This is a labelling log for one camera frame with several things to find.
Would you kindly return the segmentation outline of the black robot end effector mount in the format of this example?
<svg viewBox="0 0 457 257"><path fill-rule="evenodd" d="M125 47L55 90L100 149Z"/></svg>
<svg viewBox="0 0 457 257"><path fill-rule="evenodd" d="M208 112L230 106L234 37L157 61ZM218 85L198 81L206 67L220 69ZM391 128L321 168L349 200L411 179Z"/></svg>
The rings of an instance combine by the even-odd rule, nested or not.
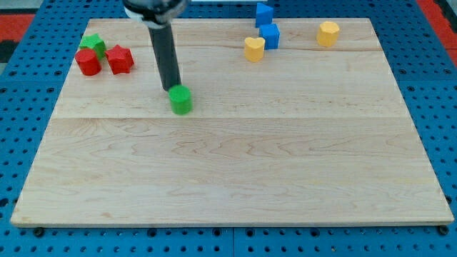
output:
<svg viewBox="0 0 457 257"><path fill-rule="evenodd" d="M184 13L190 0L123 0L126 15L150 29L161 29Z"/></svg>

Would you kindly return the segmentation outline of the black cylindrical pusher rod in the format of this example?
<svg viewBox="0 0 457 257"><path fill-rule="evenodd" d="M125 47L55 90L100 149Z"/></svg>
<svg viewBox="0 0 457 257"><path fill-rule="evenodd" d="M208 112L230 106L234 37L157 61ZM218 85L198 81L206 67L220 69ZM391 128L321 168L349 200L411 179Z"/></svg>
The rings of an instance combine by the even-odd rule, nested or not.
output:
<svg viewBox="0 0 457 257"><path fill-rule="evenodd" d="M171 25L166 24L159 29L149 29L149 35L154 49L162 88L164 91L169 91L173 86L181 83Z"/></svg>

